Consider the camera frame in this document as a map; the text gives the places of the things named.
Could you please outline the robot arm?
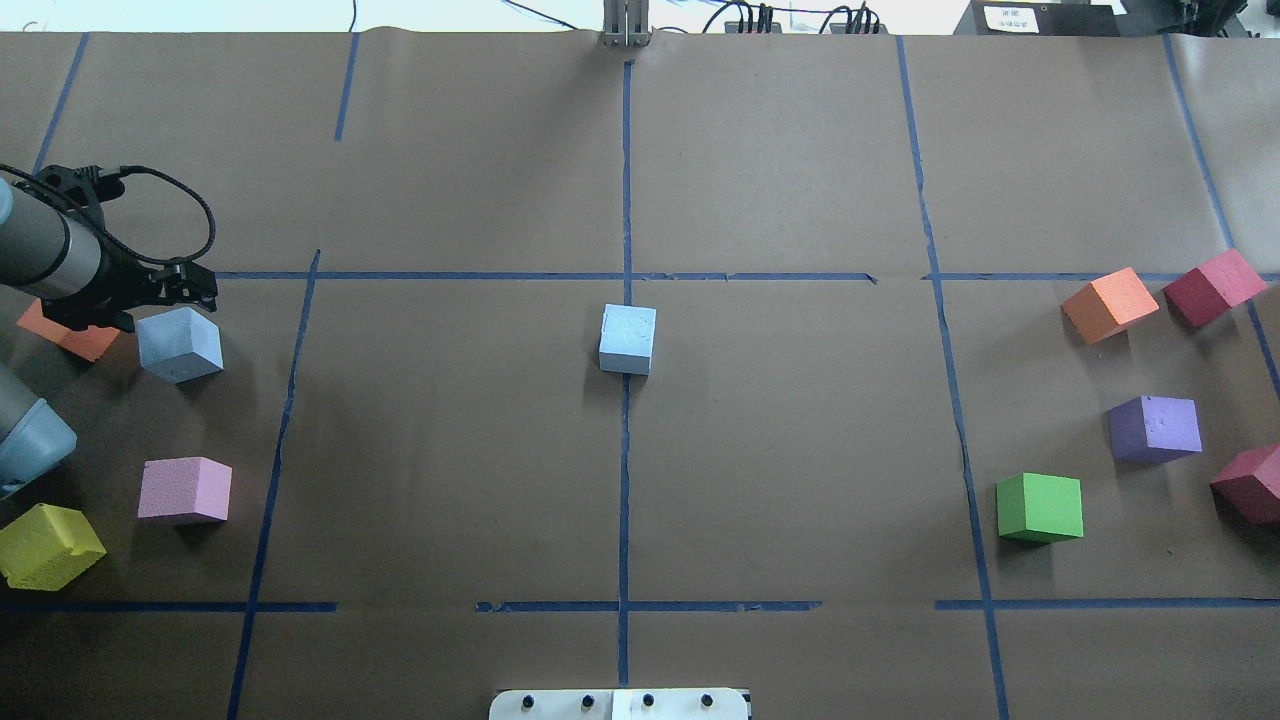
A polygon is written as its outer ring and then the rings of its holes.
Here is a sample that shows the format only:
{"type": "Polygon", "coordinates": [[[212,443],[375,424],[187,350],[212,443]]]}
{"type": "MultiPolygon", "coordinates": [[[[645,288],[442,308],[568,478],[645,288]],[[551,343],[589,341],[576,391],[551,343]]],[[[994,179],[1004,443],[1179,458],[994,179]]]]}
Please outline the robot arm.
{"type": "Polygon", "coordinates": [[[198,254],[150,258],[106,228],[102,205],[137,165],[3,172],[1,281],[32,299],[19,328],[88,363],[133,333],[142,368],[172,383],[223,369],[216,277],[198,254]]]}

